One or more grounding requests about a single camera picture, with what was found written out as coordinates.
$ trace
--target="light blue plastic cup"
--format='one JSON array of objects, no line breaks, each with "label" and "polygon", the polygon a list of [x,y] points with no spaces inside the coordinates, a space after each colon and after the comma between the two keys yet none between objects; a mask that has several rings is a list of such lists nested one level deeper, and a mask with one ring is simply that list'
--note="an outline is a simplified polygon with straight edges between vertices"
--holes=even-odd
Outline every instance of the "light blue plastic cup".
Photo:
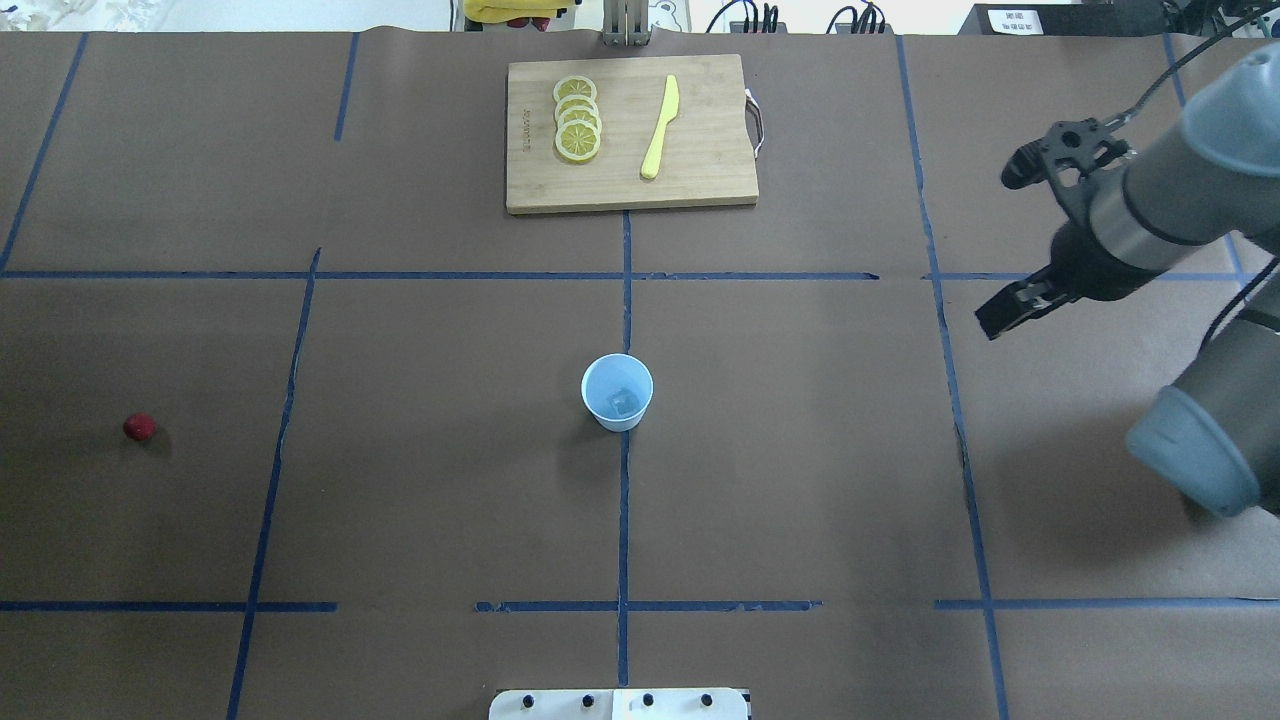
[{"label": "light blue plastic cup", "polygon": [[650,400],[653,375],[630,355],[605,355],[582,373],[582,402],[608,430],[621,433],[639,425]]}]

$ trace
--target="red object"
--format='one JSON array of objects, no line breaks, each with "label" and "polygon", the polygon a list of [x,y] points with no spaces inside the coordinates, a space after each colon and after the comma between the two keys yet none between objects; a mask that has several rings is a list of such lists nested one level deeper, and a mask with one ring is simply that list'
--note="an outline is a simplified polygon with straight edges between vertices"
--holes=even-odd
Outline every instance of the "red object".
[{"label": "red object", "polygon": [[136,439],[138,442],[146,442],[151,439],[151,436],[156,434],[156,421],[155,418],[147,415],[146,413],[134,413],[124,420],[124,434],[129,436],[129,439]]}]

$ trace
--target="lime slice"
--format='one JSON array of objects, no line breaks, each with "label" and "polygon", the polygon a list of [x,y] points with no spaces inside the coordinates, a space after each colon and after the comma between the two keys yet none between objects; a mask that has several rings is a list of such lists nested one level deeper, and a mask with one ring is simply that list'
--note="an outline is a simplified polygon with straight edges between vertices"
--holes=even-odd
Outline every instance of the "lime slice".
[{"label": "lime slice", "polygon": [[566,109],[558,118],[556,118],[556,127],[562,127],[573,120],[586,120],[595,126],[595,129],[600,129],[600,115],[586,105],[573,105]]},{"label": "lime slice", "polygon": [[591,100],[585,95],[566,95],[564,97],[561,97],[559,102],[556,104],[556,117],[559,118],[564,114],[564,110],[579,106],[590,108],[596,117],[600,115],[600,109],[595,106],[595,100]]},{"label": "lime slice", "polygon": [[600,151],[600,131],[588,120],[570,120],[556,131],[556,151],[570,163],[586,163]]},{"label": "lime slice", "polygon": [[556,83],[556,90],[552,90],[552,100],[557,102],[568,95],[585,95],[591,100],[598,97],[595,92],[595,83],[591,82],[591,78],[582,76],[568,76],[566,78],[561,78],[561,81]]}]

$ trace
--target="yellow towel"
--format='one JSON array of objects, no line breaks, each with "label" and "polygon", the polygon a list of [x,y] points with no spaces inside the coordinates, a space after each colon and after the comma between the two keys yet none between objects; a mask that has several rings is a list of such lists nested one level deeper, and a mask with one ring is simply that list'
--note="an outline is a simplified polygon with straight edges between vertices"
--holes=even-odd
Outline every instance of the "yellow towel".
[{"label": "yellow towel", "polygon": [[462,13],[477,23],[504,23],[516,18],[554,18],[573,0],[465,0]]}]

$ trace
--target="yellow knife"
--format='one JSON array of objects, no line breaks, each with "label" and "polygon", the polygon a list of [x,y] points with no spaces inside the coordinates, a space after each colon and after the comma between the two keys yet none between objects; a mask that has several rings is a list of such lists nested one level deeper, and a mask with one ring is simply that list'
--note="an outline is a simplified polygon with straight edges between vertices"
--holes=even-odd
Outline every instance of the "yellow knife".
[{"label": "yellow knife", "polygon": [[658,111],[658,127],[653,128],[649,151],[644,154],[644,163],[640,164],[640,177],[646,179],[658,177],[658,167],[662,165],[662,143],[667,138],[667,123],[675,120],[677,113],[680,113],[680,86],[676,85],[676,76],[667,76],[667,88],[662,94],[662,110]]}]

